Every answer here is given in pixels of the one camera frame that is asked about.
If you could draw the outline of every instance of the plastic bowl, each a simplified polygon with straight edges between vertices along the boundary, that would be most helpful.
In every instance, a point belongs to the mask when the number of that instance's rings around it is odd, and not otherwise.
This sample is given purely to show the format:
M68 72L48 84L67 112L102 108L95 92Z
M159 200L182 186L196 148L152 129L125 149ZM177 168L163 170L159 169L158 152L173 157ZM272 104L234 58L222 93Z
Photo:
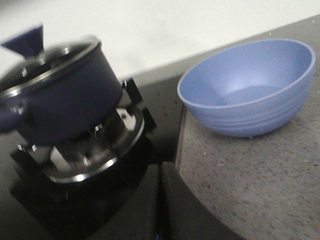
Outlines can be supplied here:
M203 125L234 137L271 132L302 107L316 55L303 42L268 39L212 55L187 71L178 95Z

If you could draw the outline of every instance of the saucepan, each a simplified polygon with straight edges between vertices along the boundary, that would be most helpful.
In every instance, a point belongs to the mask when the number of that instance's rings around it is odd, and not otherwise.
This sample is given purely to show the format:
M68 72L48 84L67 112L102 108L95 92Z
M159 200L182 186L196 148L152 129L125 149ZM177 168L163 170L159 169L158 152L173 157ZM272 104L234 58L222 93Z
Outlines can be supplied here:
M98 124L121 96L99 39L61 44L26 56L0 79L0 132L54 144Z

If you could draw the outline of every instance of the speckled countertop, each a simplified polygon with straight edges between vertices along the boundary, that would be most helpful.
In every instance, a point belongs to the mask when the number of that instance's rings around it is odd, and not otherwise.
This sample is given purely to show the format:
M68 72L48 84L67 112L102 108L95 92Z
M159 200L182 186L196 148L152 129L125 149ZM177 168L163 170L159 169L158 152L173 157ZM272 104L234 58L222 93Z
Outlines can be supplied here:
M259 36L309 44L320 56L320 16ZM320 240L320 64L298 114L272 133L219 135L188 111L176 165L198 199L248 240Z

